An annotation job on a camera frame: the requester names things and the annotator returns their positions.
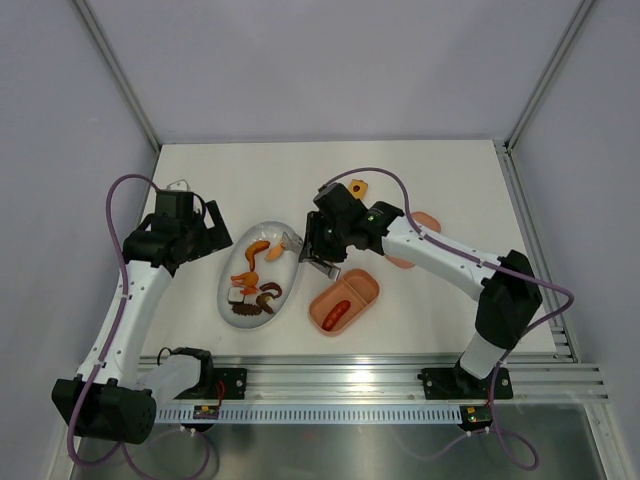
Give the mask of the metal food tongs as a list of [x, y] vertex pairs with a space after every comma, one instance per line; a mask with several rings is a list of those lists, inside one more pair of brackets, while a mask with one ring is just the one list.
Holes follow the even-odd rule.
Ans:
[[284, 232], [281, 238], [281, 244], [286, 251], [291, 251], [298, 256], [299, 263], [310, 264], [331, 281], [338, 280], [341, 274], [341, 268], [312, 253], [311, 247], [307, 245], [297, 233], [289, 234]]

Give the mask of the orange bread roll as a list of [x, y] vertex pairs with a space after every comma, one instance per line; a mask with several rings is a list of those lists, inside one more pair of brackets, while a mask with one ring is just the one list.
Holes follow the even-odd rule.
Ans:
[[286, 244], [280, 240], [277, 245], [272, 247], [265, 256], [266, 262], [274, 262], [278, 260], [287, 250]]

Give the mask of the red sausage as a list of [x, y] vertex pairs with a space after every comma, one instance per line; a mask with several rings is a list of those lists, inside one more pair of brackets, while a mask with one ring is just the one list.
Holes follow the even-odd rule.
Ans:
[[338, 302], [326, 315], [321, 324], [321, 328], [325, 331], [331, 331], [350, 308], [351, 302], [349, 300], [342, 300]]

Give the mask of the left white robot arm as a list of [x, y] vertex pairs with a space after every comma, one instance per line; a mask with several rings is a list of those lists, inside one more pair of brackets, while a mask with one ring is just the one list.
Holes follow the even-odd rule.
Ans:
[[[201, 202], [202, 209], [194, 205]], [[160, 190], [155, 209], [125, 239], [111, 306], [90, 353], [71, 379], [59, 379], [52, 401], [73, 436], [138, 445], [158, 409], [183, 393], [208, 396], [217, 385], [210, 352], [177, 347], [140, 376], [138, 362], [151, 321], [178, 268], [233, 241], [215, 201], [189, 191]]]

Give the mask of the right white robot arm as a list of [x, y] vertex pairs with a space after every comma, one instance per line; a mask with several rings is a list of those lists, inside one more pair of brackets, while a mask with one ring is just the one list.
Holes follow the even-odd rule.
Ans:
[[542, 303], [528, 258], [515, 250], [489, 255], [429, 233], [391, 204], [378, 201], [366, 207], [340, 183], [321, 188], [313, 203], [300, 261], [342, 263], [354, 247], [407, 261], [476, 302], [470, 343], [452, 368], [431, 381], [449, 398], [488, 395], [494, 368], [522, 339]]

